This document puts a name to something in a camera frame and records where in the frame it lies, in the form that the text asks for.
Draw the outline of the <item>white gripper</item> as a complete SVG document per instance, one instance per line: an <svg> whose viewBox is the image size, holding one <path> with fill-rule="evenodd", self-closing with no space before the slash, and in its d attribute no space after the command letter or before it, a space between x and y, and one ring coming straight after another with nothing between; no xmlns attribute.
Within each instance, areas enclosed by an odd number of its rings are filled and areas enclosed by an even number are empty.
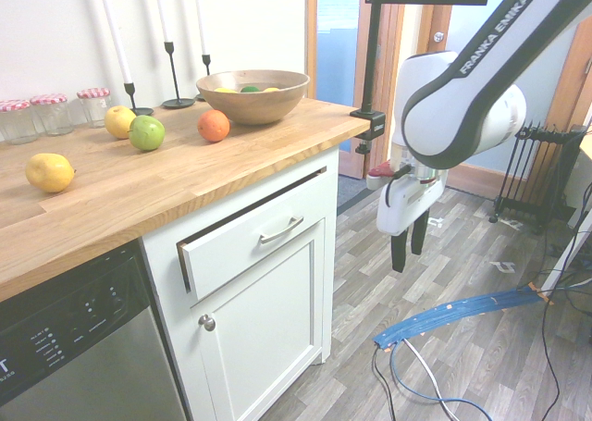
<svg viewBox="0 0 592 421"><path fill-rule="evenodd" d="M412 253L423 250L429 220L429 208L445 190L448 175L441 174L431 183L422 183L405 175L383 188L379 200L376 226L389 235L392 269L402 272L406 263L407 228L413 224Z"/></svg>

